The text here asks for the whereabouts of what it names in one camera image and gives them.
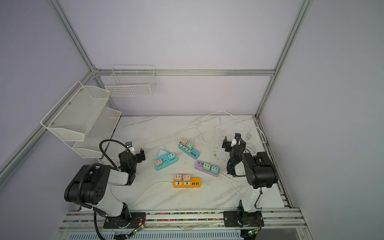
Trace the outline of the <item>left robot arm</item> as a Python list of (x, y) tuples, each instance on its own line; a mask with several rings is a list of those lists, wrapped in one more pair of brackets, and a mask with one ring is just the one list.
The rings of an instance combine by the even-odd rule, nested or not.
[[(104, 143), (117, 143), (124, 148), (119, 153), (117, 166), (103, 148)], [(96, 163), (84, 165), (72, 179), (64, 192), (66, 202), (90, 209), (95, 214), (107, 218), (130, 220), (128, 205), (118, 200), (112, 193), (112, 186), (130, 186), (136, 178), (137, 164), (146, 160), (145, 151), (136, 152), (132, 143), (122, 143), (107, 139), (99, 143), (102, 155), (109, 165)]]

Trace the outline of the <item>upper white mesh shelf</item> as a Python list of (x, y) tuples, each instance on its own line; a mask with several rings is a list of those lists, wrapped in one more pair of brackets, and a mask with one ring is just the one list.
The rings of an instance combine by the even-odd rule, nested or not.
[(41, 125), (63, 142), (83, 142), (110, 95), (105, 89), (76, 82)]

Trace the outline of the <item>green charger on teal strip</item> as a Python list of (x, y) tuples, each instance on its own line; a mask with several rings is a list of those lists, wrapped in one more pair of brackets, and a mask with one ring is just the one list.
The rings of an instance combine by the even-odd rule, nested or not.
[(189, 143), (189, 142), (186, 144), (186, 147), (187, 147), (187, 149), (189, 149), (189, 150), (192, 150), (192, 149), (194, 148), (193, 144), (191, 144), (191, 143)]

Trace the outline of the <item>teal charger on purple strip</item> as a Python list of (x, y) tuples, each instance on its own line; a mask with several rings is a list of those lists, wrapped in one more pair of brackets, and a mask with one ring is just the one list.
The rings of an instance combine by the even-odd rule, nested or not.
[(215, 166), (212, 166), (211, 167), (211, 173), (217, 175), (219, 173), (219, 168), (218, 167), (215, 167)]

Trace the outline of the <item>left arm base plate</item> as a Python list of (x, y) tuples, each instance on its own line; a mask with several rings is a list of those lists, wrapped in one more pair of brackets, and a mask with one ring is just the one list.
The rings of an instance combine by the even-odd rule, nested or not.
[(146, 220), (145, 212), (129, 213), (127, 216), (106, 217), (104, 229), (136, 229), (143, 225)]

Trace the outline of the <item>lower white mesh shelf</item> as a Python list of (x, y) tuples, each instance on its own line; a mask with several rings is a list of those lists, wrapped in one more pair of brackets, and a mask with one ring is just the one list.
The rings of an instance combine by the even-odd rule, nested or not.
[(103, 108), (85, 140), (83, 142), (76, 142), (72, 150), (84, 159), (101, 158), (102, 153), (99, 144), (102, 140), (111, 138), (120, 117), (120, 111)]

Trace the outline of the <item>teal mountain-shaped power strip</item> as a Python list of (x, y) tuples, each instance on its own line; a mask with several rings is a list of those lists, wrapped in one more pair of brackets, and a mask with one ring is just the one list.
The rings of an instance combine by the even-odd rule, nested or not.
[(160, 170), (162, 170), (162, 169), (164, 169), (164, 168), (167, 168), (167, 167), (169, 167), (169, 166), (171, 166), (172, 164), (174, 164), (174, 163), (177, 163), (178, 162), (178, 157), (175, 159), (175, 160), (173, 160), (173, 161), (168, 161), (168, 155), (169, 154), (172, 154), (172, 153), (169, 153), (169, 152), (167, 152), (167, 151), (165, 151), (165, 150), (160, 150), (159, 151), (159, 154), (158, 154), (158, 158), (157, 158), (157, 160), (158, 159), (161, 159), (162, 161), (163, 161), (163, 165), (161, 165), (160, 167), (157, 167), (156, 166), (156, 164), (155, 164), (155, 170), (156, 171), (160, 171)]

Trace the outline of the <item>mint charger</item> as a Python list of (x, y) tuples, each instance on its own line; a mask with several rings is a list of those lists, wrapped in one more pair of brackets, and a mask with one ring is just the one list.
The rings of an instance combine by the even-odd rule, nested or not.
[(177, 158), (177, 157), (176, 157), (176, 155), (175, 155), (174, 153), (168, 155), (168, 161), (173, 161), (173, 160), (175, 160), (176, 158)]

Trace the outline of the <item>pink charger on mountain strip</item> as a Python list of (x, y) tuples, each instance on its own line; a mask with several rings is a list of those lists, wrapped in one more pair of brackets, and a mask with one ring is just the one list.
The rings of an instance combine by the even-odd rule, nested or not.
[(155, 164), (157, 167), (160, 167), (161, 165), (163, 165), (163, 161), (161, 159), (158, 159), (157, 161), (155, 161)]

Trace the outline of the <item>purple power strip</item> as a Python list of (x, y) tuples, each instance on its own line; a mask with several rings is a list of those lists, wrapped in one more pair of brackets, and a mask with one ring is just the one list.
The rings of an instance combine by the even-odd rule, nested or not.
[(220, 168), (219, 167), (213, 166), (211, 164), (208, 164), (208, 163), (205, 163), (205, 162), (202, 162), (199, 160), (197, 160), (195, 162), (195, 170), (198, 170), (198, 171), (205, 173), (205, 174), (208, 174), (210, 176), (214, 176), (216, 178), (218, 178), (220, 175)]

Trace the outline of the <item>orange power strip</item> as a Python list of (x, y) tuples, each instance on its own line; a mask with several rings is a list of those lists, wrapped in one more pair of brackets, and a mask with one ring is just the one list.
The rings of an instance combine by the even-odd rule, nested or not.
[(174, 180), (173, 187), (175, 189), (196, 189), (202, 186), (201, 178), (191, 178), (189, 182), (182, 180), (181, 182), (176, 182)]

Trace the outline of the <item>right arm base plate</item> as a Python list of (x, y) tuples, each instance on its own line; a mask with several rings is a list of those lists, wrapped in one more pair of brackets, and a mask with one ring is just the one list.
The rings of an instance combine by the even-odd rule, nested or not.
[(264, 219), (261, 211), (253, 213), (237, 212), (237, 211), (224, 211), (224, 224), (225, 227), (263, 227)]

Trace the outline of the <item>white mesh shelf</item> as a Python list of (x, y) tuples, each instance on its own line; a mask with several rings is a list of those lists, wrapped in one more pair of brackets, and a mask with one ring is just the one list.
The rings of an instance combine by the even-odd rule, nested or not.
[(110, 95), (105, 89), (76, 82), (41, 125), (63, 142), (83, 142)]
[(83, 142), (76, 142), (72, 150), (84, 159), (101, 158), (102, 153), (99, 144), (102, 140), (111, 138), (120, 117), (120, 111), (103, 108), (85, 140)]

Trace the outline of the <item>teal long power strip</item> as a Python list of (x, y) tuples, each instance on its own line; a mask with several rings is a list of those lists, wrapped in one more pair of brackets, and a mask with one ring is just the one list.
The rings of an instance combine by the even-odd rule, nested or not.
[(192, 150), (187, 149), (186, 146), (183, 146), (181, 142), (179, 143), (179, 149), (183, 151), (185, 154), (193, 158), (194, 160), (197, 160), (200, 157), (200, 152), (193, 148)]

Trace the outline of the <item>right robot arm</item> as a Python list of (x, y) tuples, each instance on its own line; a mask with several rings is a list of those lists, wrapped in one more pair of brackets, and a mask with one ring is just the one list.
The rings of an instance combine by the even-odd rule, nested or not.
[(277, 170), (266, 152), (252, 155), (246, 150), (246, 142), (240, 133), (236, 133), (233, 140), (224, 138), (222, 148), (230, 154), (227, 161), (227, 174), (235, 177), (245, 177), (246, 183), (252, 190), (245, 193), (245, 198), (239, 201), (237, 207), (238, 219), (249, 215), (261, 215), (261, 202), (267, 190), (277, 184), (279, 176)]

